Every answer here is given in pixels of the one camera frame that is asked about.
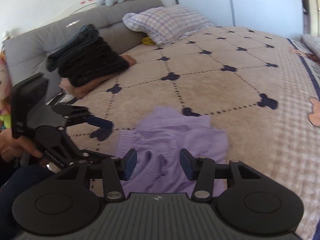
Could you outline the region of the person's left hand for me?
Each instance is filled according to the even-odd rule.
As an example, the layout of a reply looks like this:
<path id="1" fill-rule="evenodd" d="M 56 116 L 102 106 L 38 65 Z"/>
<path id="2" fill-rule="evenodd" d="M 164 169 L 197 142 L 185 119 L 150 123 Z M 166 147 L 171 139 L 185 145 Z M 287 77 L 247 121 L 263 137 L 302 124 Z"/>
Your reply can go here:
<path id="1" fill-rule="evenodd" d="M 21 136 L 18 139 L 12 137 L 12 131 L 7 128 L 1 132 L 1 158 L 5 162 L 10 162 L 14 158 L 20 158 L 23 153 L 41 158 L 42 153 L 36 145 L 28 138 Z"/>

